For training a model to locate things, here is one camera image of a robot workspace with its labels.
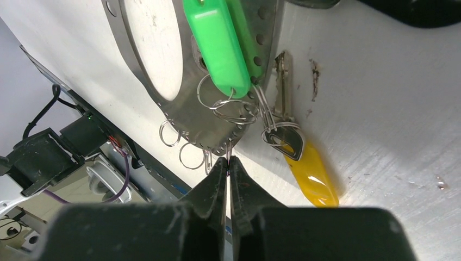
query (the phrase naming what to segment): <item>circular cutout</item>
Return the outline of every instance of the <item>circular cutout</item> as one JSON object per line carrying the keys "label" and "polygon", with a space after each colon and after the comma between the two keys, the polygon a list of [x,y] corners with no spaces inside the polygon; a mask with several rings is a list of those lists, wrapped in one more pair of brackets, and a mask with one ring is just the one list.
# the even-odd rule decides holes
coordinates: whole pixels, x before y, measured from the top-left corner
{"label": "circular cutout", "polygon": [[105,2],[105,7],[107,7],[107,10],[109,11],[109,13],[110,13],[113,17],[117,17],[117,11],[115,11],[115,9],[113,9],[113,8],[110,6],[109,1],[106,1],[106,2]]}
{"label": "circular cutout", "polygon": [[134,45],[151,87],[168,101],[179,93],[183,52],[173,1],[125,1]]}
{"label": "circular cutout", "polygon": [[256,35],[256,42],[259,44],[259,45],[263,45],[264,42],[265,42],[265,38],[262,34],[257,34]]}
{"label": "circular cutout", "polygon": [[204,70],[208,70],[207,69],[207,64],[205,63],[205,60],[203,60],[203,57],[200,57],[200,59],[198,60],[198,62],[200,63],[200,66],[202,67],[202,69]]}
{"label": "circular cutout", "polygon": [[254,64],[256,64],[256,65],[258,65],[258,66],[263,65],[263,60],[261,60],[261,58],[260,58],[259,56],[255,56],[255,57],[253,58],[253,62],[254,62]]}
{"label": "circular cutout", "polygon": [[265,7],[260,7],[258,9],[258,16],[262,20],[266,20],[267,18],[269,18],[269,11]]}

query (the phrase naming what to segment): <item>metal key holder plate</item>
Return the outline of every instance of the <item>metal key holder plate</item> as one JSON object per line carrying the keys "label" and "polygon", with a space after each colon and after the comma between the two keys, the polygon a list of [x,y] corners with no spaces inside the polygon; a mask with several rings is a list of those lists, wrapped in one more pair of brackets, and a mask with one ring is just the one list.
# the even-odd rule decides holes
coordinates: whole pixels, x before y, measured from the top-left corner
{"label": "metal key holder plate", "polygon": [[[172,2],[182,45],[183,78],[178,95],[173,101],[168,101],[156,90],[143,65],[143,57],[135,44],[137,39],[134,39],[131,34],[126,1],[102,0],[122,57],[146,88],[152,100],[182,137],[196,147],[210,149],[220,156],[225,154],[225,148],[229,143],[233,146],[240,140],[247,127],[223,121],[198,102],[197,85],[207,71],[204,70],[204,64],[200,63],[200,53],[184,15],[183,1],[172,0]],[[269,81],[267,76],[270,75],[272,61],[276,56],[283,0],[230,0],[228,5],[251,81],[265,88]],[[227,98],[211,80],[203,83],[201,99],[204,103],[214,104],[218,100]],[[251,92],[242,100],[256,103],[255,95]],[[229,104],[220,110],[226,115],[248,114],[243,106],[237,103]]]}

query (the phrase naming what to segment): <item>white wall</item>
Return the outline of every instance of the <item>white wall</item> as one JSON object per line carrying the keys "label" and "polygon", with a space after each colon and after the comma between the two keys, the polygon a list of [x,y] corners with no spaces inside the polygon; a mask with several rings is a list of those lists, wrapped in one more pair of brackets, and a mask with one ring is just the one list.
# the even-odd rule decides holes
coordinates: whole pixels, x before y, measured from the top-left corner
{"label": "white wall", "polygon": [[[0,18],[0,155],[6,156],[22,139],[26,125],[53,97],[52,83],[19,48],[19,41]],[[57,103],[31,131],[48,127],[59,132],[78,113]]]}

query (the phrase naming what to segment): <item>white table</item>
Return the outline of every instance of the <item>white table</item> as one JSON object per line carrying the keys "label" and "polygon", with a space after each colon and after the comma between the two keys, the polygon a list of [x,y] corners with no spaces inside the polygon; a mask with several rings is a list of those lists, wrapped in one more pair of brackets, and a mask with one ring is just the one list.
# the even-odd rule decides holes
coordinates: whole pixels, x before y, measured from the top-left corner
{"label": "white table", "polygon": [[[174,97],[182,65],[172,4],[131,4],[154,83]],[[4,0],[0,16],[35,59],[184,182],[205,177],[182,167],[180,146],[160,142],[164,115],[124,63],[100,1]],[[390,209],[424,260],[461,258],[460,32],[461,24],[412,28],[343,0],[329,10],[287,4],[279,43],[294,56],[295,117],[327,162],[341,205]],[[321,67],[315,102],[309,59]],[[282,203],[311,206],[261,130],[252,126],[234,154]],[[184,159],[193,165],[200,155],[188,148]]]}

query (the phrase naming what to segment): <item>scratch mark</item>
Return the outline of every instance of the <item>scratch mark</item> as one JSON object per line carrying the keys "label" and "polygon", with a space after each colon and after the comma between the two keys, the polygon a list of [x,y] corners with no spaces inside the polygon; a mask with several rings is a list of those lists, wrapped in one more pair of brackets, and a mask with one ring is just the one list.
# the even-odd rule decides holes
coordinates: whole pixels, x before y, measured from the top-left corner
{"label": "scratch mark", "polygon": [[312,113],[312,109],[308,109],[307,112],[306,112],[306,119],[307,117],[309,117],[309,115]]}
{"label": "scratch mark", "polygon": [[320,78],[320,71],[319,71],[319,64],[313,60],[309,59],[310,62],[310,69],[312,71],[312,101],[315,102],[315,98],[317,98],[317,94],[319,94],[319,78]]}

